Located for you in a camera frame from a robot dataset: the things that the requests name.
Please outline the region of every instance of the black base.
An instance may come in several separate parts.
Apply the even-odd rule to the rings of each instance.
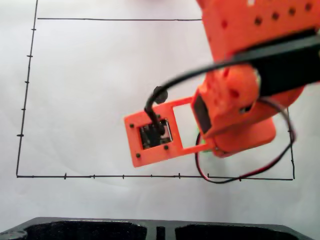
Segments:
[[[282,225],[38,217],[0,240],[312,240]]]

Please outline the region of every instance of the black plastic part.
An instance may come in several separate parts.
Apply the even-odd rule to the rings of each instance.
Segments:
[[[282,225],[132,219],[38,217],[6,233],[15,231],[26,240],[312,240]]]
[[[195,117],[200,124],[201,130],[205,134],[212,125],[208,114],[208,108],[200,94],[196,97],[193,109],[195,112]]]
[[[315,35],[316,31],[314,29],[308,29],[254,46],[249,50],[304,39]],[[320,46],[316,45],[314,47],[253,60],[251,64],[257,69],[261,78],[260,96],[271,96],[320,81],[319,51]]]

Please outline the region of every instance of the screw hole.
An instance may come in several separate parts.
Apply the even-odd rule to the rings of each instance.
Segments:
[[[223,29],[226,29],[228,27],[228,22],[226,20],[222,21],[221,26]]]
[[[312,9],[312,4],[311,3],[307,3],[305,5],[305,10],[309,12],[311,9]]]
[[[229,92],[230,92],[230,96],[235,99],[239,98],[239,96],[240,96],[239,92],[236,90],[230,89]]]
[[[277,13],[277,12],[274,12],[274,13],[272,14],[272,19],[273,19],[273,20],[278,20],[279,17],[280,17],[280,15],[279,15],[279,13]]]
[[[296,14],[296,9],[295,9],[294,7],[291,7],[291,8],[289,9],[289,14],[290,14],[291,16],[294,16],[294,15]]]
[[[262,24],[262,17],[257,16],[254,20],[254,24],[260,26]]]
[[[225,68],[223,71],[223,77],[227,78],[229,76],[229,73],[230,73],[230,68]]]

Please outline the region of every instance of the red wire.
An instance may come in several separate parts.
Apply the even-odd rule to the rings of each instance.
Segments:
[[[233,182],[233,181],[236,181],[236,180],[245,179],[245,178],[257,175],[257,174],[264,173],[267,170],[271,169],[273,166],[275,166],[283,158],[283,156],[286,154],[286,152],[292,147],[293,143],[296,141],[296,139],[297,139],[296,132],[295,132],[293,126],[291,125],[290,118],[289,118],[288,114],[286,113],[285,108],[281,104],[279,104],[278,102],[276,102],[276,101],[274,101],[274,100],[272,100],[270,98],[260,98],[257,101],[262,103],[262,104],[266,104],[266,105],[272,107],[273,109],[277,110],[277,112],[279,112],[283,116],[283,118],[285,119],[285,121],[287,123],[288,129],[290,130],[290,134],[291,134],[289,145],[282,151],[282,153],[280,153],[279,156],[277,156],[269,164],[267,164],[267,165],[265,165],[265,166],[263,166],[263,167],[261,167],[261,168],[259,168],[257,170],[254,170],[254,171],[248,172],[246,174],[240,175],[239,177],[230,178],[230,179],[224,180],[224,181],[211,180],[208,176],[206,176],[204,174],[204,172],[202,171],[202,169],[200,167],[200,163],[199,163],[199,153],[196,152],[194,154],[196,168],[198,169],[199,174],[201,175],[201,177],[203,177],[203,179],[205,179],[206,181],[208,181],[210,183],[214,183],[214,184],[226,184],[226,183],[230,183],[230,182]],[[195,145],[199,145],[200,139],[201,139],[201,135],[199,133],[197,138],[196,138]]]

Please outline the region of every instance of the orange bracket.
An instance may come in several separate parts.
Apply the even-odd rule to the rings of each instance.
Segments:
[[[124,118],[125,129],[134,167],[141,167],[213,148],[213,142],[211,141],[207,141],[205,144],[197,146],[187,148],[183,147],[174,113],[174,107],[191,104],[192,99],[192,97],[187,97],[168,103],[163,103],[153,108],[156,114],[160,116],[160,120],[168,121],[172,136],[171,142],[159,146],[143,149],[139,128],[151,124],[150,118],[144,111],[129,115]]]

